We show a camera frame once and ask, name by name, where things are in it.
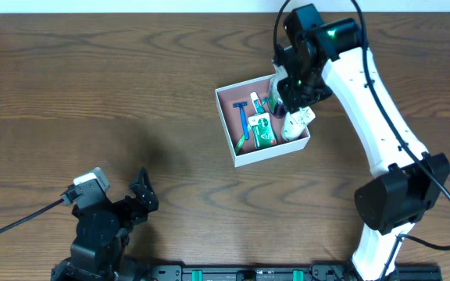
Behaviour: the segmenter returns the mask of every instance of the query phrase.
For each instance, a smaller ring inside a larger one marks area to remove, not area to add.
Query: white background
[[[277,12],[284,0],[0,0],[0,12]],[[314,3],[320,12],[354,12],[350,0]],[[450,12],[450,0],[359,0],[365,12]]]

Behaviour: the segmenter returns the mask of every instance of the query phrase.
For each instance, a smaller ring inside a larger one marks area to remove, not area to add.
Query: cardboard box
[[[246,119],[249,116],[256,114],[255,106],[252,104],[250,93],[256,92],[260,100],[268,97],[270,89],[270,78],[273,75],[248,80],[234,85],[221,87],[215,90],[216,107],[222,120],[223,130],[227,138],[228,147],[234,160],[234,166],[247,165],[249,163],[265,160],[268,158],[283,155],[289,152],[303,149],[309,142],[310,133],[308,129],[302,133],[300,138],[290,142],[284,142],[280,136],[280,130],[284,124],[284,119],[276,119],[270,115],[273,130],[277,136],[277,145],[262,150],[256,150],[253,140],[252,131],[249,132],[249,140],[246,140],[242,149],[235,154],[234,148],[237,142],[243,136],[241,113],[239,108],[234,108],[233,104],[240,101],[247,101],[248,105],[244,107]],[[265,105],[265,110],[270,112],[268,105]]]

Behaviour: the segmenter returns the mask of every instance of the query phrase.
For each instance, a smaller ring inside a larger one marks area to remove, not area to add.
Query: black cable
[[[24,223],[24,222],[30,221],[31,219],[37,217],[38,215],[40,215],[40,214],[46,212],[46,211],[49,210],[49,209],[55,207],[56,205],[59,205],[59,204],[62,203],[62,202],[63,202],[63,199],[60,199],[60,200],[58,200],[58,201],[55,201],[55,202],[51,203],[50,205],[44,207],[43,209],[41,209],[41,210],[35,212],[35,213],[32,214],[32,215],[28,215],[27,217],[25,217],[25,218],[23,218],[23,219],[21,219],[21,220],[19,220],[19,221],[16,221],[16,222],[14,222],[14,223],[8,224],[7,226],[5,226],[5,227],[3,227],[3,228],[0,229],[0,234],[1,234],[1,233],[4,233],[6,230],[12,229],[12,228],[15,227],[15,226],[18,226],[19,224],[22,224],[22,223]]]
[[[275,59],[277,59],[279,55],[277,51],[277,28],[279,27],[280,16],[282,16],[282,12],[284,11],[284,8],[286,8],[289,2],[290,0],[286,0],[284,4],[280,7],[279,13],[277,14],[277,18],[275,20],[275,25],[273,26],[273,53]]]
[[[435,185],[437,185],[437,187],[441,190],[443,195],[446,196],[446,198],[450,202],[450,193],[449,193],[449,191],[441,183],[438,182],[438,180],[434,177],[434,175],[431,174],[431,172],[421,163],[421,161],[409,149],[407,144],[402,139],[400,133],[397,131],[397,128],[395,128],[395,126],[394,126],[393,122],[391,121],[390,117],[388,116],[388,114],[384,110],[384,107],[381,104],[380,99],[377,96],[376,90],[374,89],[374,85],[373,85],[373,82],[371,80],[369,67],[367,65],[367,48],[368,48],[369,42],[367,41],[366,22],[364,20],[364,15],[363,15],[362,10],[359,7],[359,4],[357,4],[356,0],[351,0],[351,1],[352,1],[352,4],[355,6],[355,9],[357,10],[357,14],[359,15],[360,25],[361,25],[361,28],[362,28],[362,64],[363,64],[363,68],[364,68],[364,74],[366,76],[366,82],[367,82],[367,85],[369,86],[371,94],[373,95],[374,101],[376,102],[377,107],[379,108],[379,110],[380,110],[381,114],[383,115],[385,121],[387,122],[388,126],[390,127],[391,131],[393,132],[393,134],[397,138],[397,141],[400,143],[400,145],[404,149],[404,151],[421,168],[421,170],[428,176],[428,178],[433,183],[435,183]],[[426,247],[429,247],[429,248],[432,248],[432,249],[435,249],[435,250],[450,251],[450,245],[448,245],[448,246],[439,246],[439,245],[426,242],[425,240],[422,240],[420,238],[413,237],[413,236],[410,236],[410,235],[407,235],[407,234],[399,234],[399,235],[397,235],[397,240],[396,240],[395,243],[398,245],[398,242],[400,240],[402,240],[402,238],[410,239],[410,240],[412,240],[414,242],[422,244],[423,246],[426,246]],[[390,262],[391,262],[391,258],[390,257],[393,257],[393,255],[395,254],[396,250],[397,250],[397,247],[394,247],[394,249],[392,249],[392,252],[390,253],[390,256],[389,256],[389,259],[388,259],[388,263],[387,263],[387,265],[385,265],[385,267],[388,267],[390,265]]]

